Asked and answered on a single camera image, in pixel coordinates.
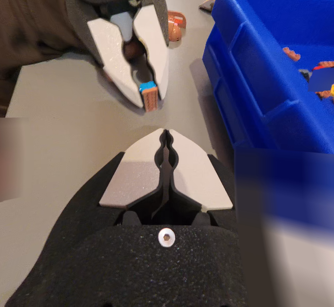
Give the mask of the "person's left forearm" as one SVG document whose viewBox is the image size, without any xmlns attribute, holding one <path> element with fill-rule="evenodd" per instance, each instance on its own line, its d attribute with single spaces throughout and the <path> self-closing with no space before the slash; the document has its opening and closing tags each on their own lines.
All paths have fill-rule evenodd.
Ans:
<svg viewBox="0 0 334 307">
<path fill-rule="evenodd" d="M 70 24 L 65 0 L 0 0 L 0 72 L 47 61 L 85 46 Z"/>
</svg>

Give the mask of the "blue plastic bin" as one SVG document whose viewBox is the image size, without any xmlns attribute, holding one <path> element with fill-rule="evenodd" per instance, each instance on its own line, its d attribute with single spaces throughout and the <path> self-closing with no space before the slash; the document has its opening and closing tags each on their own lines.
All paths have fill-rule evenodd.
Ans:
<svg viewBox="0 0 334 307">
<path fill-rule="evenodd" d="M 333 14 L 334 0 L 215 1 L 203 63 L 233 149 L 333 154 L 333 104 L 299 72 L 333 61 Z"/>
</svg>

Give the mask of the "brown brick-built toy animal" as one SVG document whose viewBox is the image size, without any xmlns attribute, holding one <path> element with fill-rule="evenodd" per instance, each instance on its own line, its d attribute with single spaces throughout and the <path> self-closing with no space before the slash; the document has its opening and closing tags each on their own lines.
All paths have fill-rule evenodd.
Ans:
<svg viewBox="0 0 334 307">
<path fill-rule="evenodd" d="M 178 42 L 182 38 L 182 30 L 186 29 L 186 17 L 182 12 L 168 10 L 169 42 Z"/>
</svg>

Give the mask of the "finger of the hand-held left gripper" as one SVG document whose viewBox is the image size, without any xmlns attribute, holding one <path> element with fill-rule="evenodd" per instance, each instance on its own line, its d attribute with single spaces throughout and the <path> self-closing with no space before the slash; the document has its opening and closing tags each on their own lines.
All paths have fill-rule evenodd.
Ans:
<svg viewBox="0 0 334 307">
<path fill-rule="evenodd" d="M 119 27 L 103 18 L 88 21 L 87 25 L 105 73 L 129 101 L 143 108 L 143 100 L 132 77 L 131 66 L 123 54 L 123 37 Z"/>
<path fill-rule="evenodd" d="M 169 82 L 169 49 L 154 5 L 141 7 L 133 20 L 136 37 L 144 45 L 160 98 L 165 99 Z"/>
</svg>

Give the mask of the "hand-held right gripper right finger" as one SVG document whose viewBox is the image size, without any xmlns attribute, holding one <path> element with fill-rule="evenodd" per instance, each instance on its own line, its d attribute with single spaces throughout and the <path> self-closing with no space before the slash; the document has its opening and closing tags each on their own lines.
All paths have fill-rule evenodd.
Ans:
<svg viewBox="0 0 334 307">
<path fill-rule="evenodd" d="M 233 204 L 207 153 L 177 131 L 169 130 L 170 153 L 175 153 L 172 186 L 186 210 L 232 209 Z"/>
</svg>

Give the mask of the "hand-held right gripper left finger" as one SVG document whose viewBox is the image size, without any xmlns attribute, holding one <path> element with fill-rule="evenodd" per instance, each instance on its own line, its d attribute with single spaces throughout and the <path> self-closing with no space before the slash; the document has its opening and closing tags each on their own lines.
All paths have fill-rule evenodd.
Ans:
<svg viewBox="0 0 334 307">
<path fill-rule="evenodd" d="M 130 207 L 162 186 L 166 130 L 157 129 L 132 144 L 111 178 L 100 206 Z"/>
</svg>

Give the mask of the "pile of toy bricks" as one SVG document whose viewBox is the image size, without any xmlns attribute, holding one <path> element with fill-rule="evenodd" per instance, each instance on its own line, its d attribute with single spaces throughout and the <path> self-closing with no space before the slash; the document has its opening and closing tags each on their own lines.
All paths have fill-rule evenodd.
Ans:
<svg viewBox="0 0 334 307">
<path fill-rule="evenodd" d="M 301 59 L 301 55 L 296 53 L 294 50 L 291 50 L 289 47 L 284 47 L 282 49 L 284 53 L 294 62 L 298 62 Z M 303 75 L 304 79 L 307 81 L 307 83 L 310 82 L 311 76 L 314 71 L 325 69 L 325 68 L 333 68 L 333 61 L 324 61 L 318 63 L 318 66 L 314 67 L 312 71 L 309 71 L 307 69 L 300 69 L 299 72 Z M 324 91 L 317 91 L 314 92 L 321 100 L 331 98 L 333 102 L 334 97 L 334 85 L 331 85 L 331 88 L 329 90 Z"/>
</svg>

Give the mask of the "blue and brown brick assembly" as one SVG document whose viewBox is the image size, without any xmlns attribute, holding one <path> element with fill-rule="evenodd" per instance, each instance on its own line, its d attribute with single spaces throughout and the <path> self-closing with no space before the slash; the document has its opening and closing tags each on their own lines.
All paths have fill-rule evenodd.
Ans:
<svg viewBox="0 0 334 307">
<path fill-rule="evenodd" d="M 145 112 L 153 112 L 158 109 L 159 91 L 156 83 L 151 80 L 139 85 L 139 92 L 141 94 Z"/>
</svg>

